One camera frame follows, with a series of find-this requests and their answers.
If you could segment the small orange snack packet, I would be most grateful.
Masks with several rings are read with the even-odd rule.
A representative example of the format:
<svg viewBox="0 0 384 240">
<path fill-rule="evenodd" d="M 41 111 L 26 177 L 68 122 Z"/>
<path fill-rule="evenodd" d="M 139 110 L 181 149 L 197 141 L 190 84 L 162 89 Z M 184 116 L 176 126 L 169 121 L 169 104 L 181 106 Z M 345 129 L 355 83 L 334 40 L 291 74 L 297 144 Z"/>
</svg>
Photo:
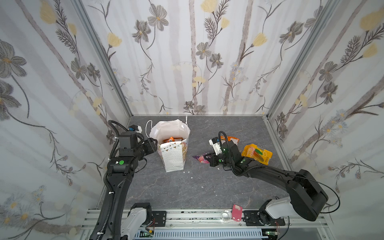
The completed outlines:
<svg viewBox="0 0 384 240">
<path fill-rule="evenodd" d="M 234 144 L 238 145 L 240 139 L 235 138 L 235 137 L 230 137 L 228 136 L 227 139 L 225 140 L 224 136 L 221 136 L 221 142 L 224 145 L 226 142 L 233 142 Z"/>
</svg>

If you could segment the purple Fox's berries candy bag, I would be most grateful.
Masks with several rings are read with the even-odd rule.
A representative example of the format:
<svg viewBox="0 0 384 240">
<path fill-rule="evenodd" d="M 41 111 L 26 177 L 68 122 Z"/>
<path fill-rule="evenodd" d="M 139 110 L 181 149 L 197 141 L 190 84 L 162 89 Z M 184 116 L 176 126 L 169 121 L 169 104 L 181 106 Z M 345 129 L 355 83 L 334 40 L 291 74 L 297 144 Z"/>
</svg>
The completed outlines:
<svg viewBox="0 0 384 240">
<path fill-rule="evenodd" d="M 193 158 L 195 160 L 199 161 L 200 163 L 210 164 L 212 162 L 213 155 L 214 155 L 214 153 L 205 153 L 202 155 L 193 156 Z"/>
</svg>

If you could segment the white paper gift bag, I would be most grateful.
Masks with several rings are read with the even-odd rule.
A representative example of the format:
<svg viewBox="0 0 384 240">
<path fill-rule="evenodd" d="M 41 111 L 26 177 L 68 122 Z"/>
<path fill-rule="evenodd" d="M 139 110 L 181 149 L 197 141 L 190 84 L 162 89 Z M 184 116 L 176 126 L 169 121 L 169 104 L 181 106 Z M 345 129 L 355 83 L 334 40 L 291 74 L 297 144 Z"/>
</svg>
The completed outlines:
<svg viewBox="0 0 384 240">
<path fill-rule="evenodd" d="M 159 121 L 155 125 L 153 125 L 152 120 L 149 120 L 145 126 L 145 133 L 148 138 L 158 141 L 157 152 L 167 173 L 184 169 L 191 133 L 188 126 L 188 117 L 185 117 L 184 121 Z M 183 138 L 184 140 L 181 142 L 162 143 L 163 140 L 170 137 Z"/>
</svg>

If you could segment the orange chips packet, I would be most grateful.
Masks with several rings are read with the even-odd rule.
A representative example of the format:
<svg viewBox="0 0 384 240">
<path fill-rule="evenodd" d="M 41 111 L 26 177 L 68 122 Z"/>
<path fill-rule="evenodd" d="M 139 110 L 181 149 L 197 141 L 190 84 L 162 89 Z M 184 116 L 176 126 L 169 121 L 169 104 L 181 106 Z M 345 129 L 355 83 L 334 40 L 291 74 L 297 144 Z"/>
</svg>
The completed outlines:
<svg viewBox="0 0 384 240">
<path fill-rule="evenodd" d="M 181 142 L 183 140 L 184 140 L 183 138 L 170 137 L 168 139 L 163 140 L 162 143 L 165 144 L 165 143 Z"/>
</svg>

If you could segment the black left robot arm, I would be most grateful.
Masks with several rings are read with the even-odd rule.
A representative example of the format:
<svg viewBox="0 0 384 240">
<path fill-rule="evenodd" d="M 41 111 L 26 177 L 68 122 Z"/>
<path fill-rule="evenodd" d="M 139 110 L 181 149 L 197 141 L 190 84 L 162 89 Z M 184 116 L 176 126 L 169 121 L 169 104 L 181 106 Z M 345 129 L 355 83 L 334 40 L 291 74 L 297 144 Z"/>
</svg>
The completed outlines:
<svg viewBox="0 0 384 240">
<path fill-rule="evenodd" d="M 123 222 L 123 211 L 129 187 L 133 181 L 139 161 L 155 152 L 158 141 L 149 138 L 138 142 L 117 140 L 113 145 L 103 182 L 106 194 L 99 218 L 90 240 L 132 240 L 149 214 L 148 205 L 137 208 Z"/>
</svg>

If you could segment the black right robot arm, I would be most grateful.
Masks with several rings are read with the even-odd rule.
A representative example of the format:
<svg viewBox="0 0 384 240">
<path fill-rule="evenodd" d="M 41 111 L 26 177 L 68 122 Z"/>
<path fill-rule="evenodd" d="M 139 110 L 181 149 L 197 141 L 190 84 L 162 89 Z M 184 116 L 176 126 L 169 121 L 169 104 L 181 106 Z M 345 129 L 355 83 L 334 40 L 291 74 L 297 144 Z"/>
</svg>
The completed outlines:
<svg viewBox="0 0 384 240">
<path fill-rule="evenodd" d="M 243 157 L 236 144 L 229 147 L 219 146 L 217 153 L 208 153 L 204 159 L 211 167 L 223 165 L 238 177 L 254 178 L 274 185 L 286 193 L 288 197 L 277 200 L 266 200 L 255 217 L 249 220 L 260 226 L 267 226 L 281 217 L 299 216 L 314 222 L 329 197 L 314 177 L 306 170 L 287 171 L 260 163 L 252 158 Z"/>
</svg>

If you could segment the yellow snack box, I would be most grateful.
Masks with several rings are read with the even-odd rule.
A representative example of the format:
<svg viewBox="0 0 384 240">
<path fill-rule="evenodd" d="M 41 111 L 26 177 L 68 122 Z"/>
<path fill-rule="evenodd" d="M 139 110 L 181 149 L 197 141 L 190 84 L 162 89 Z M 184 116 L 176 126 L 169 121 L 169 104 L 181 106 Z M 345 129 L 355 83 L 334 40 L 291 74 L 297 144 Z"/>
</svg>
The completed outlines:
<svg viewBox="0 0 384 240">
<path fill-rule="evenodd" d="M 244 147 L 242 156 L 254 159 L 264 165 L 268 165 L 273 153 L 266 149 L 260 148 L 255 144 L 250 144 Z"/>
</svg>

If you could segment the pink tag on rail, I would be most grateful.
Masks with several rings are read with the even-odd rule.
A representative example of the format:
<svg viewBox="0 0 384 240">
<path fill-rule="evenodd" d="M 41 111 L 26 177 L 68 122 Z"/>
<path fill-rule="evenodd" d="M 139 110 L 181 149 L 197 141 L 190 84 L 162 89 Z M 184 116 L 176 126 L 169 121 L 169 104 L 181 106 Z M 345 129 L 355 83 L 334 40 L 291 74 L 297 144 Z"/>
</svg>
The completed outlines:
<svg viewBox="0 0 384 240">
<path fill-rule="evenodd" d="M 243 208 L 237 204 L 233 205 L 232 208 L 232 220 L 235 222 L 240 222 L 242 220 Z"/>
</svg>

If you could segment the white round knob on rail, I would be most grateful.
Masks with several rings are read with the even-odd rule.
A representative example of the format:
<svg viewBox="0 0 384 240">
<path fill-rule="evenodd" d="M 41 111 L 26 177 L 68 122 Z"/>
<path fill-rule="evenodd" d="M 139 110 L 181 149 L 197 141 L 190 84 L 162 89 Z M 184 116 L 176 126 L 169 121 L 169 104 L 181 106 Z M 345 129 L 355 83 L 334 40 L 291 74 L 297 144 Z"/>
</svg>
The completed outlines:
<svg viewBox="0 0 384 240">
<path fill-rule="evenodd" d="M 228 222 L 232 220 L 232 212 L 230 210 L 223 210 L 221 213 L 221 220 L 223 222 Z"/>
</svg>

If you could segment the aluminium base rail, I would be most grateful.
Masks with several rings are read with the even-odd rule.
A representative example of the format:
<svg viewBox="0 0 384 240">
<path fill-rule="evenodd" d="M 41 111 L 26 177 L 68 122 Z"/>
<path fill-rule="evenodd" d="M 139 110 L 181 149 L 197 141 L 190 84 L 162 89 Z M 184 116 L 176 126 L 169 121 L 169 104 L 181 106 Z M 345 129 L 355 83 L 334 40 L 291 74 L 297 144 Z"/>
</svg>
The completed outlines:
<svg viewBox="0 0 384 240">
<path fill-rule="evenodd" d="M 332 240 L 324 217 L 315 222 L 282 217 L 270 226 L 251 226 L 245 220 L 226 220 L 226 209 L 154 209 L 165 216 L 155 227 L 154 240 Z"/>
</svg>

